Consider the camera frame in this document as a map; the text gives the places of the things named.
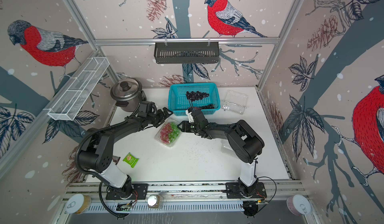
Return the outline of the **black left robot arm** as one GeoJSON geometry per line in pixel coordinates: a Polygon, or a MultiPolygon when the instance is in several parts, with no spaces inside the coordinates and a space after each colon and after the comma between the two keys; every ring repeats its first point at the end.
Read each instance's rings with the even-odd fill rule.
{"type": "Polygon", "coordinates": [[[134,192],[132,179],[113,162],[115,143],[146,128],[159,127],[172,114],[166,107],[158,109],[154,102],[142,101],[124,121],[101,129],[89,129],[76,150],[76,168],[98,178],[123,197],[129,197],[134,192]]]}

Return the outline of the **stainless steel rice cooker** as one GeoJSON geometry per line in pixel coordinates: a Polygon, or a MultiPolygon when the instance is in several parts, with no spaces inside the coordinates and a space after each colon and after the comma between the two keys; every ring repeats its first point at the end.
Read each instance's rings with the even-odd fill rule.
{"type": "Polygon", "coordinates": [[[110,94],[116,106],[126,112],[134,112],[141,101],[147,100],[141,82],[135,78],[126,78],[114,84],[110,94]]]}

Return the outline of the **clear plastic clamshell container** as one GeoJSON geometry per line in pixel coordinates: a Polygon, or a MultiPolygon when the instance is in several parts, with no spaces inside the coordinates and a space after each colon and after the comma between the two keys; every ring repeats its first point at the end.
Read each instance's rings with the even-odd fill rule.
{"type": "Polygon", "coordinates": [[[167,147],[173,147],[182,134],[181,130],[178,128],[178,124],[179,122],[176,120],[167,120],[160,127],[159,131],[155,135],[155,139],[167,147]]]}

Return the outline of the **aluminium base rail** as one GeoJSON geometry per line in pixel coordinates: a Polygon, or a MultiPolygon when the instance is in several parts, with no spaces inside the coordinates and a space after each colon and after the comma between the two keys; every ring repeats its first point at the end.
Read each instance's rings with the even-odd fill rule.
{"type": "Polygon", "coordinates": [[[118,199],[106,187],[102,196],[106,205],[119,214],[149,214],[176,212],[231,212],[244,211],[253,206],[262,207],[271,201],[286,201],[294,195],[308,197],[299,181],[269,179],[260,180],[261,188],[251,198],[238,195],[238,183],[217,182],[149,182],[135,183],[138,195],[128,200],[118,199]],[[160,195],[161,204],[157,209],[148,207],[150,195],[160,195]]]}

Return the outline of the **green grape bunch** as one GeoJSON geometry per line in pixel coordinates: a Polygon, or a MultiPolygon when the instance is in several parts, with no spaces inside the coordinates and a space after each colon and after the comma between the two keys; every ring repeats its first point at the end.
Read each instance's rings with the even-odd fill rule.
{"type": "Polygon", "coordinates": [[[169,122],[167,124],[167,128],[169,131],[168,133],[169,143],[173,143],[180,136],[181,131],[178,129],[177,125],[174,122],[169,122]]]}

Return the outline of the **red grape bunch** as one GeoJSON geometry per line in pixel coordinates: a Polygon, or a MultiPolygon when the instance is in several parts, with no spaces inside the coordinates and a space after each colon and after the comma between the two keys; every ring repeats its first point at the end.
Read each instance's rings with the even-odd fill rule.
{"type": "Polygon", "coordinates": [[[160,131],[160,139],[164,144],[169,144],[168,133],[167,124],[165,124],[160,131]]]}

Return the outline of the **teal plastic basket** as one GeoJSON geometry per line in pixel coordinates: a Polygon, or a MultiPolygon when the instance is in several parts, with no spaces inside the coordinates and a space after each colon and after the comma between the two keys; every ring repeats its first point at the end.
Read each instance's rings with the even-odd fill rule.
{"type": "Polygon", "coordinates": [[[214,83],[190,83],[171,85],[168,109],[176,116],[185,116],[188,108],[212,115],[221,107],[217,85],[214,83]]]}

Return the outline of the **dark purple grape bunch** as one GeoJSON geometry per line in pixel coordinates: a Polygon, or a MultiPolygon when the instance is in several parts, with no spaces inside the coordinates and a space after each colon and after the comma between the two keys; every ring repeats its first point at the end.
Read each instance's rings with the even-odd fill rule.
{"type": "Polygon", "coordinates": [[[187,100],[189,100],[191,102],[200,101],[200,100],[202,100],[204,98],[207,98],[209,96],[210,96],[209,93],[203,93],[203,92],[200,92],[200,91],[186,92],[187,100]]]}

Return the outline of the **green snack packet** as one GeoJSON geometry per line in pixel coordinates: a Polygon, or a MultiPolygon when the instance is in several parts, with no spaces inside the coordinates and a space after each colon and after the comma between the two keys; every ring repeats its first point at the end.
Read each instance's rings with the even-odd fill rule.
{"type": "Polygon", "coordinates": [[[139,161],[138,158],[136,158],[133,154],[131,153],[128,153],[125,158],[123,159],[123,161],[125,163],[127,163],[128,165],[130,165],[131,168],[134,168],[137,164],[137,162],[139,161]]]}

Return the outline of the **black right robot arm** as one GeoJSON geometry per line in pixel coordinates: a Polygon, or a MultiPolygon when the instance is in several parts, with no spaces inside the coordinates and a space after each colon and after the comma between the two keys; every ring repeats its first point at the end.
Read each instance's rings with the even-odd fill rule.
{"type": "Polygon", "coordinates": [[[183,133],[193,133],[205,139],[223,139],[229,142],[236,156],[243,162],[238,179],[239,194],[250,198],[257,192],[259,179],[256,175],[257,158],[265,146],[263,139],[244,120],[233,124],[209,122],[201,110],[188,108],[187,121],[178,124],[183,133]]]}

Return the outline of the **small silver round can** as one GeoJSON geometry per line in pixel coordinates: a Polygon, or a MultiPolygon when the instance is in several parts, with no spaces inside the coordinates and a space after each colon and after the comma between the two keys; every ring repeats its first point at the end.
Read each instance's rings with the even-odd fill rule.
{"type": "Polygon", "coordinates": [[[150,195],[147,200],[148,207],[151,209],[157,209],[161,204],[161,196],[160,195],[150,195]]]}

